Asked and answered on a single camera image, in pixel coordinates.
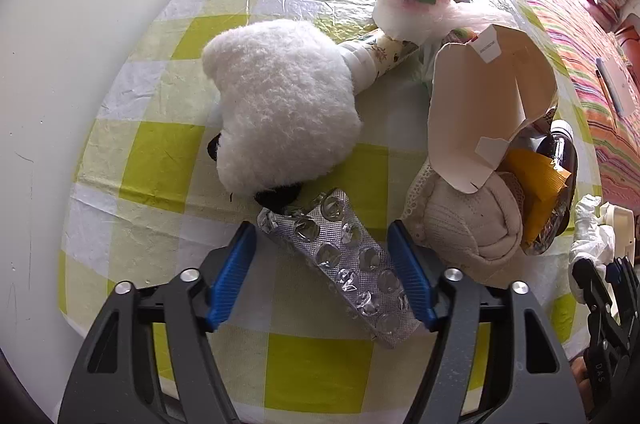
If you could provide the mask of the operator hand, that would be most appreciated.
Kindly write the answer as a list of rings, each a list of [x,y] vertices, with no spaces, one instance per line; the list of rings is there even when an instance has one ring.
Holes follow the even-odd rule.
[[[594,410],[594,403],[584,357],[578,356],[574,358],[570,363],[570,370],[572,370],[574,380],[578,386],[580,398],[582,398],[582,405],[584,406],[585,414],[587,415],[587,420],[590,420],[590,414]]]

